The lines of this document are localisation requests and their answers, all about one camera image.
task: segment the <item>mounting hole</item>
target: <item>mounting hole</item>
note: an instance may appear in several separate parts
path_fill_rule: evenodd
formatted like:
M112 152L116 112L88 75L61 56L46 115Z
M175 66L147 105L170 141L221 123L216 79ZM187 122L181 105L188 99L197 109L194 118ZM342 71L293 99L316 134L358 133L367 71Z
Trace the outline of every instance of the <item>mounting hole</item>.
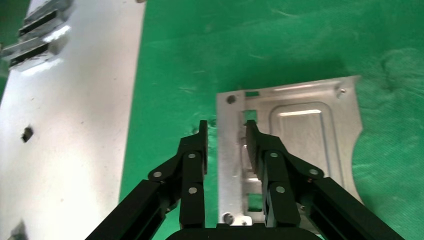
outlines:
M275 188L275 190L277 191L277 193L280 193L280 194L282 194L282 193L284 193L286 190L284 189L284 187L282 187L282 186L278 186L278 187L276 187Z
M189 189L188 189L188 193L190 193L190 194L195 194L195 193L197 193L198 192L198 189L197 188L195 188L195 187L190 187Z
M309 170L309 172L310 172L310 174L318 175L318 171L315 170L315 169L311 169L311 170Z
M222 216L222 221L228 225L231 225L234 223L234 216L231 213L225 213Z
M156 171L155 173L153 173L153 177L155 178L159 178L160 176L162 176L162 172L160 171Z
M27 126L23 129L23 133L20 136L20 139L22 139L22 141L24 143L28 142L28 140L30 140L30 138L34 135L34 130L31 126Z
M228 104L233 104L233 103L235 103L235 102L236 102L236 96L234 96L234 95L230 95L230 96L228 96L228 97L226 98L226 102L227 102Z

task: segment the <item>silver metal panel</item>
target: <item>silver metal panel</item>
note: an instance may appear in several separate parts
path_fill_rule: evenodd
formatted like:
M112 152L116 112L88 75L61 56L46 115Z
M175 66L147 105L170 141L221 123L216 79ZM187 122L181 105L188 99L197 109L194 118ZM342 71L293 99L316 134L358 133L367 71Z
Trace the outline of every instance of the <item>silver metal panel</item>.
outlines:
M256 111L261 132L279 136L291 154L321 168L360 200L352 176L353 149L362 130L357 79L341 77L218 94L220 222L227 213L234 216L233 225L264 220L262 212L248 211L247 195L261 194L262 189L245 148L246 111ZM246 96L248 92L256 96ZM235 101L227 101L230 96ZM301 217L301 227L312 230Z
M0 106L1 240L20 222L30 240L84 239L117 205L144 8L75 0L57 57L10 72ZM28 125L34 135L23 143Z

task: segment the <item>green cloth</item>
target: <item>green cloth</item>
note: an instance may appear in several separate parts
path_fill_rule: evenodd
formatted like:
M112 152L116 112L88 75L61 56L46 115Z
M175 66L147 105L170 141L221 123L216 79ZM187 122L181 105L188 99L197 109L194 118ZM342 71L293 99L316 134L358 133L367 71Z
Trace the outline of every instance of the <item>green cloth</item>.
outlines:
M423 13L421 0L149 0L120 198L208 120L206 226L214 227L216 94L361 75L358 192L405 239L422 240ZM156 240L179 229L178 215L167 215Z

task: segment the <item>metal tab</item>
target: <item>metal tab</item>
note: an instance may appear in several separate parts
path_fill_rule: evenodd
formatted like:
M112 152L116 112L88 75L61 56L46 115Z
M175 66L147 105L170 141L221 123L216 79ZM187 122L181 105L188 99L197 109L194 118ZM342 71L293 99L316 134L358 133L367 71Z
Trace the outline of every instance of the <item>metal tab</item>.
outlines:
M17 54L26 52L29 49L35 48L44 44L41 38L35 37L23 42L18 42L13 45L6 46L0 51L0 59L10 60Z
M43 3L41 6L37 7L32 11L24 20L25 25L34 22L35 20L41 18L47 13L50 13L54 10L59 10L61 12L65 11L71 6L71 0L50 0Z
M61 11L51 11L19 29L19 39L26 41L32 38L42 37L64 22L65 17Z
M247 119L262 133L279 136L287 150L321 168L360 200L352 175L352 154L362 131L355 93L358 76L239 90L217 95L219 222L264 221L249 211L249 194L261 194L245 146ZM302 228L314 230L302 215Z
M10 69L23 72L48 61L56 54L56 48L51 43L45 43L15 56L9 66Z

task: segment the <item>rectangular cutout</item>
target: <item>rectangular cutout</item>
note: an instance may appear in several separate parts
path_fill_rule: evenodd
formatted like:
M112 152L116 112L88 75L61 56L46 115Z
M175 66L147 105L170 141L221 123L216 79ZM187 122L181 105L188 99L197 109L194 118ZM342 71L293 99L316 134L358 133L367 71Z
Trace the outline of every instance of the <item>rectangular cutout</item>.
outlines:
M247 194L248 212L262 212L262 193Z
M255 122L258 122L258 113L256 110L244 110L243 116L244 123L246 123L248 120L254 120Z
M259 92L258 91L246 91L244 93L245 97L257 97L259 96Z

